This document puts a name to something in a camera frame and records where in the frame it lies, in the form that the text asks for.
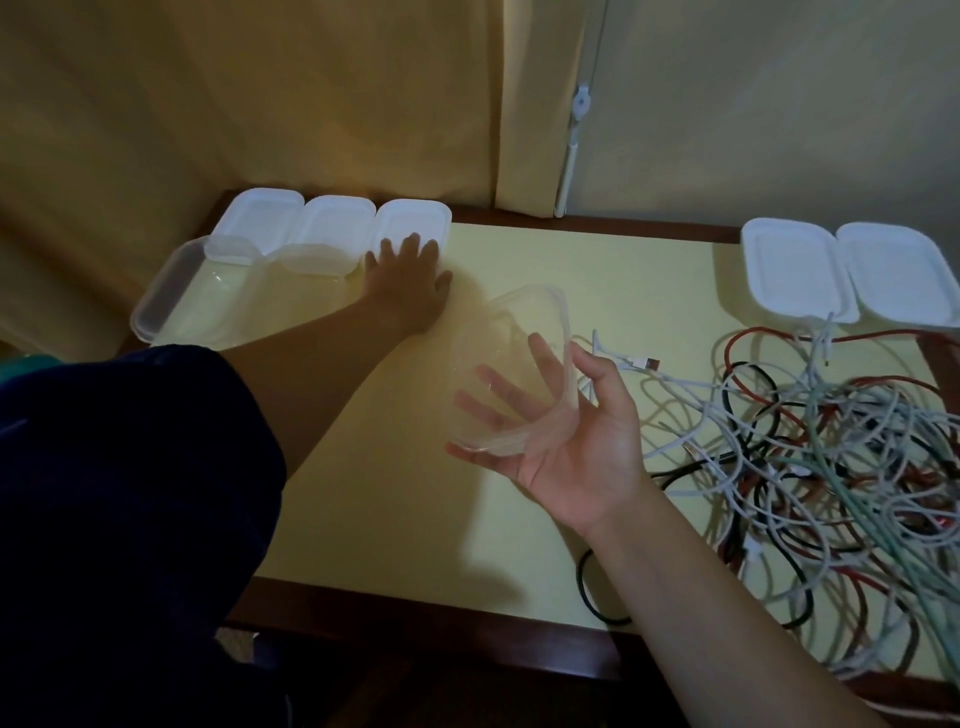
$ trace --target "navy blue shirt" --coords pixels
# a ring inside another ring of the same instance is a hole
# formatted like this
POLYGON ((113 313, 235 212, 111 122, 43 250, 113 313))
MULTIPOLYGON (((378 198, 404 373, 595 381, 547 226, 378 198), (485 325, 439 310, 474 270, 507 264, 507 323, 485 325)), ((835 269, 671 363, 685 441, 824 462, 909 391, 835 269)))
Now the navy blue shirt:
POLYGON ((285 724, 279 685, 213 640, 285 479, 207 349, 0 386, 0 724, 285 724))

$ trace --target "brown table border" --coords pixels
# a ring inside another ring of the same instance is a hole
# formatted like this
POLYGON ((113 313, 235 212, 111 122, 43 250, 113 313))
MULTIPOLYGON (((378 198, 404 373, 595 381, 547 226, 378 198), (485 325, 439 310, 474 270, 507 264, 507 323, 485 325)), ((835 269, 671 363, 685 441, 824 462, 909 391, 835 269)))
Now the brown table border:
MULTIPOLYGON (((210 210, 197 235, 209 234, 240 189, 210 210)), ((738 243, 740 228, 568 215, 536 218, 499 209, 451 206, 453 222, 550 231, 597 232, 714 243, 738 243)), ((921 349, 951 412, 960 412, 960 362, 935 337, 921 349)), ((435 652, 600 679, 649 673, 653 664, 634 634, 509 617, 409 599, 361 594, 255 576, 227 619, 227 626, 274 631, 404 652, 435 652)), ((948 683, 868 673, 848 683, 858 695, 903 708, 956 710, 948 683)))

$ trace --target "tangled cable pile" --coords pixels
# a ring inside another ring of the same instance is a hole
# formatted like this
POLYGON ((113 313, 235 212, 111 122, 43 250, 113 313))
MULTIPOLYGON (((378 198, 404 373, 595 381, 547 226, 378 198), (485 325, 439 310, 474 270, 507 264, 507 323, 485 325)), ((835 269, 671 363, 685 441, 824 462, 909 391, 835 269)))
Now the tangled cable pile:
MULTIPOLYGON (((849 582, 858 617, 842 656, 828 665, 834 674, 849 679, 875 667, 884 645, 902 641, 904 631, 909 636, 895 670, 906 672, 923 623, 948 675, 958 682, 960 417, 921 406, 909 387, 939 394, 925 382, 875 376, 832 383, 817 364, 828 360, 835 343, 924 332, 896 329, 835 339, 830 332, 829 323, 796 334, 740 331, 726 346, 724 371, 715 382, 653 371, 645 359, 605 349, 596 331, 593 349, 623 371, 651 377, 696 413, 692 427, 645 455, 649 462, 684 448, 692 461, 650 475, 671 497, 706 496, 723 503, 726 527, 716 549, 741 578, 765 545, 782 555, 796 574, 794 585, 763 601, 790 605, 792 619, 784 628, 796 630, 811 619, 816 590, 828 578, 849 582), (732 361, 736 342, 753 333, 788 342, 803 363, 800 372, 732 361), (744 383, 747 378, 756 382, 754 389, 744 383), (671 488, 697 473, 699 487, 671 488), (882 595, 883 605, 872 634, 868 590, 882 595)), ((582 388, 592 395, 588 381, 582 388)), ((627 623, 605 617, 587 599, 583 570, 589 556, 577 571, 585 603, 606 623, 627 623)))

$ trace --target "gray wall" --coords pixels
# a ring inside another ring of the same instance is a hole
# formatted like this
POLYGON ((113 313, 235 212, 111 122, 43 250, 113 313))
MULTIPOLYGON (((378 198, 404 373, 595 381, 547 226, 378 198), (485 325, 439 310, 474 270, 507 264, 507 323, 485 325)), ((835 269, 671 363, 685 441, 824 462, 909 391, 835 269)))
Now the gray wall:
POLYGON ((610 0, 571 214, 924 231, 960 271, 960 0, 610 0))

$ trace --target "finger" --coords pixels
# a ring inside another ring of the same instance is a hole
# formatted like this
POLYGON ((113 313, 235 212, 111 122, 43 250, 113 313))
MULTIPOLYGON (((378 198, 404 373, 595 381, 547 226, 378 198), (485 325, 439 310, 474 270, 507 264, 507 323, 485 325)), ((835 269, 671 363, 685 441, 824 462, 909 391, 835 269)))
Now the finger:
POLYGON ((481 468, 486 468, 494 473, 500 473, 501 475, 509 477, 511 480, 516 480, 519 475, 520 462, 523 459, 522 455, 497 457, 488 452, 470 452, 453 443, 447 443, 444 446, 444 450, 446 450, 447 454, 453 455, 459 460, 463 460, 466 463, 473 463, 473 465, 479 465, 481 468))
POLYGON ((400 244, 400 257, 417 257, 417 251, 420 249, 420 234, 411 232, 400 244))
POLYGON ((390 242, 390 238, 383 238, 383 240, 380 241, 380 262, 393 260, 395 257, 394 244, 390 242))
POLYGON ((436 240, 427 240, 426 245, 420 251, 420 260, 428 263, 436 263, 440 258, 440 245, 436 240))
POLYGON ((570 352, 577 369, 593 380, 593 391, 602 411, 609 412, 617 419, 636 417, 634 398, 627 391, 616 364, 606 357, 585 352, 573 342, 570 343, 570 352))
POLYGON ((453 282, 453 271, 443 271, 437 276, 437 282, 435 282, 434 288, 437 289, 437 294, 440 296, 440 302, 446 305, 446 300, 450 297, 450 283, 453 282))
POLYGON ((523 425, 522 422, 512 417, 507 417, 502 412, 497 412, 489 405, 484 404, 472 394, 462 389, 458 389, 453 393, 453 406, 464 410, 464 412, 469 414, 474 420, 483 423, 494 432, 503 432, 505 429, 517 429, 523 425))
POLYGON ((530 353, 534 356, 537 363, 537 369, 540 370, 540 376, 546 383, 550 394, 559 398, 564 393, 564 365, 557 358, 550 345, 538 333, 532 333, 527 337, 527 346, 530 347, 530 353))
POLYGON ((480 381, 490 387, 491 392, 504 400, 527 422, 538 420, 550 410, 549 406, 508 381, 496 369, 481 364, 477 367, 476 373, 480 381))

